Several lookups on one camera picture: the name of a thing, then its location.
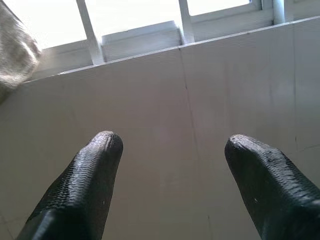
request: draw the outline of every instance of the window pane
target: window pane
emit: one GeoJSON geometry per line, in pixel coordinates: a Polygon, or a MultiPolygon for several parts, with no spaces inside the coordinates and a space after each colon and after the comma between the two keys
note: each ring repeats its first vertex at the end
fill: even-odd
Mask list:
{"type": "Polygon", "coordinates": [[[178,0],[87,0],[98,36],[176,20],[178,0]]]}
{"type": "Polygon", "coordinates": [[[42,48],[86,39],[76,0],[4,0],[42,48]]]}
{"type": "Polygon", "coordinates": [[[249,4],[250,0],[187,0],[191,16],[249,4]]]}

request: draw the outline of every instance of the gray cloth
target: gray cloth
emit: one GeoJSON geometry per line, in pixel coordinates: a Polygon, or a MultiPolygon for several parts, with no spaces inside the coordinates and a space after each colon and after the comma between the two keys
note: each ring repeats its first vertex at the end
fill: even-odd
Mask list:
{"type": "Polygon", "coordinates": [[[0,104],[30,77],[40,55],[36,40],[0,0],[0,104]]]}

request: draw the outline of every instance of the gray fabric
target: gray fabric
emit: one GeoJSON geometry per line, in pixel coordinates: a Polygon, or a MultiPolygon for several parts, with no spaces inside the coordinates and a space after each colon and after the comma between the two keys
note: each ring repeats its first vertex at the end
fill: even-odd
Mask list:
{"type": "Polygon", "coordinates": [[[28,29],[0,0],[0,104],[28,79],[41,50],[28,29]]]}

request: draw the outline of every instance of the white wall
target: white wall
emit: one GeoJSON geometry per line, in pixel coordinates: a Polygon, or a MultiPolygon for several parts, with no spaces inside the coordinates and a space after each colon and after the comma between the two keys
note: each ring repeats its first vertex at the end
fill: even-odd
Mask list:
{"type": "Polygon", "coordinates": [[[0,238],[112,130],[124,152],[103,239],[259,239],[224,145],[256,137],[320,186],[319,38],[314,18],[23,84],[0,106],[0,238]]]}

